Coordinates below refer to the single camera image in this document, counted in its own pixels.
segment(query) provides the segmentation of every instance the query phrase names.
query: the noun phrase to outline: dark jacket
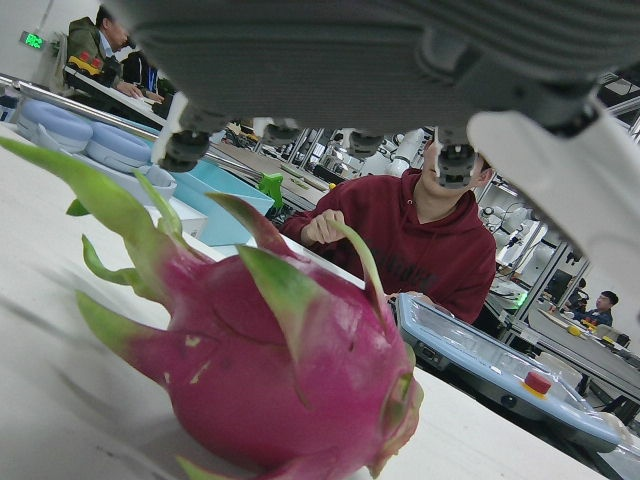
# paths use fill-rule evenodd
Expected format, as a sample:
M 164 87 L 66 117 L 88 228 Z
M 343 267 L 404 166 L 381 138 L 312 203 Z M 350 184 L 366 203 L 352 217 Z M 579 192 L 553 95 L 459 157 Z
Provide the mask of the dark jacket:
M 462 196 L 449 216 L 421 224 L 413 202 L 421 174 L 409 169 L 402 178 L 372 175 L 341 183 L 315 210 L 288 219 L 281 231 L 300 242 L 302 228 L 315 216 L 340 210 L 371 249 L 385 293 L 424 293 L 472 323 L 495 275 L 495 241 L 478 218 L 472 192 Z M 362 278 L 360 258 L 348 240 L 310 249 Z
M 593 310 L 589 310 L 586 313 L 574 312 L 573 318 L 575 320 L 583 320 L 585 318 L 590 318 L 591 320 L 596 322 L 596 325 L 609 325 L 613 326 L 613 315 L 611 315 L 611 310 L 607 310 L 606 312 L 598 312 L 597 308 Z
M 141 90 L 158 93 L 158 70 L 141 52 L 131 52 L 122 62 L 122 79 Z
M 98 57 L 103 64 L 108 64 L 115 69 L 115 78 L 111 83 L 115 87 L 122 81 L 122 67 L 115 59 L 107 58 L 107 55 L 100 41 L 100 31 L 89 17 L 74 20 L 69 24 L 69 39 L 67 42 L 67 59 L 71 56 L 80 58 L 82 52 L 89 54 L 89 62 Z

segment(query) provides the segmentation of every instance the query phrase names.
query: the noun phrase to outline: blue cushion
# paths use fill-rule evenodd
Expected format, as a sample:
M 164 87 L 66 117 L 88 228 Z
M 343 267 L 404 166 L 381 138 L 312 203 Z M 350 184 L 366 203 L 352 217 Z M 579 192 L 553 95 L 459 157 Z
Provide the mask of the blue cushion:
M 86 142 L 93 135 L 91 125 L 77 115 L 40 100 L 29 99 L 22 105 L 27 120 L 40 123 L 50 132 L 63 137 Z
M 148 163 L 151 160 L 151 147 L 141 138 L 111 125 L 94 122 L 92 141 L 109 150 L 133 160 Z

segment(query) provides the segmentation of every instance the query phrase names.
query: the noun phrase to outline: wall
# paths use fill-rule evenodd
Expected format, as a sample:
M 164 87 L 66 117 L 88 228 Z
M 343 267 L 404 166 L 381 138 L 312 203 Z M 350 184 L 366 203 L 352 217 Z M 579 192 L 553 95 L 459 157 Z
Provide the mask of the wall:
M 640 302 L 633 295 L 631 286 L 622 285 L 616 280 L 615 272 L 607 272 L 600 267 L 592 265 L 584 276 L 587 287 L 584 289 L 589 294 L 587 309 L 596 308 L 596 298 L 600 292 L 610 290 L 618 295 L 620 301 L 611 310 L 613 313 L 613 327 L 629 335 L 631 344 L 629 349 L 640 354 Z
M 50 47 L 35 50 L 19 42 L 24 30 L 35 32 L 49 0 L 2 0 L 0 14 L 0 74 L 46 84 L 54 57 Z M 69 22 L 88 16 L 95 20 L 98 0 L 53 0 L 39 35 L 45 40 L 54 32 L 67 33 Z

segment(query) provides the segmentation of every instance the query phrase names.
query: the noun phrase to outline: blue container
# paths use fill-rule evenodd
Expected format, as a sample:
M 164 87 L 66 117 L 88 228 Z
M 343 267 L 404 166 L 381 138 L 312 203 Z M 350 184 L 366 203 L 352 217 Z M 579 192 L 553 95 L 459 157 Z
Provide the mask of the blue container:
M 209 246 L 246 243 L 251 234 L 226 210 L 206 197 L 205 193 L 230 193 L 250 203 L 263 215 L 273 205 L 271 197 L 204 160 L 198 162 L 196 168 L 188 173 L 172 175 L 178 183 L 174 196 L 207 216 L 207 224 L 199 240 Z

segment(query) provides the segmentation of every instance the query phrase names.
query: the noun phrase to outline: blue tray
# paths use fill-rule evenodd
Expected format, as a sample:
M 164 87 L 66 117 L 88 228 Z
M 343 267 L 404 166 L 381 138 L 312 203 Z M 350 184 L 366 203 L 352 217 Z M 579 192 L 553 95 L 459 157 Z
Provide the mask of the blue tray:
M 200 160 L 188 173 L 174 173 L 178 183 L 174 196 L 207 216 L 200 241 L 209 246 L 246 243 L 251 234 L 240 222 L 216 202 L 205 196 L 207 192 L 233 194 L 251 204 L 261 214 L 273 205 L 273 199 L 222 168 Z
M 517 415 L 557 427 L 588 450 L 610 452 L 621 443 L 617 426 L 540 362 L 407 294 L 398 296 L 396 314 L 402 337 L 432 367 L 457 367 L 478 393 Z M 532 371 L 550 380 L 546 395 L 523 385 Z

